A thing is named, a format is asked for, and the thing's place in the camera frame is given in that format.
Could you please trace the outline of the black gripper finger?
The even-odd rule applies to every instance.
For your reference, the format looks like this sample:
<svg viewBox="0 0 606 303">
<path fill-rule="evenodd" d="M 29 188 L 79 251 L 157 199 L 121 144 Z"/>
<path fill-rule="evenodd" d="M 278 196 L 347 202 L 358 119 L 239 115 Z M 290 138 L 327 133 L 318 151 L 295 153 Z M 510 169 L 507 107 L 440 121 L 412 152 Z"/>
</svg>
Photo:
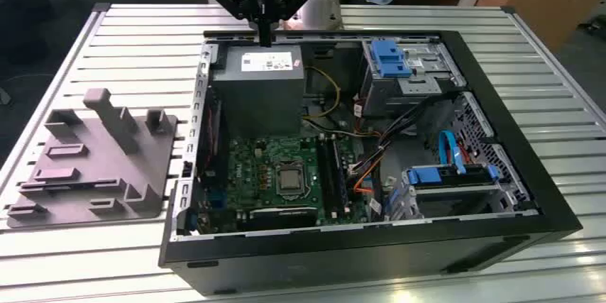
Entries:
<svg viewBox="0 0 606 303">
<path fill-rule="evenodd" d="M 280 20 L 288 20 L 307 0 L 266 0 L 266 47 L 272 45 L 272 31 Z"/>
<path fill-rule="evenodd" d="M 260 1 L 252 0 L 215 0 L 229 14 L 239 20 L 245 19 L 249 27 L 256 30 L 259 45 L 266 47 L 266 21 L 262 17 Z"/>
</svg>

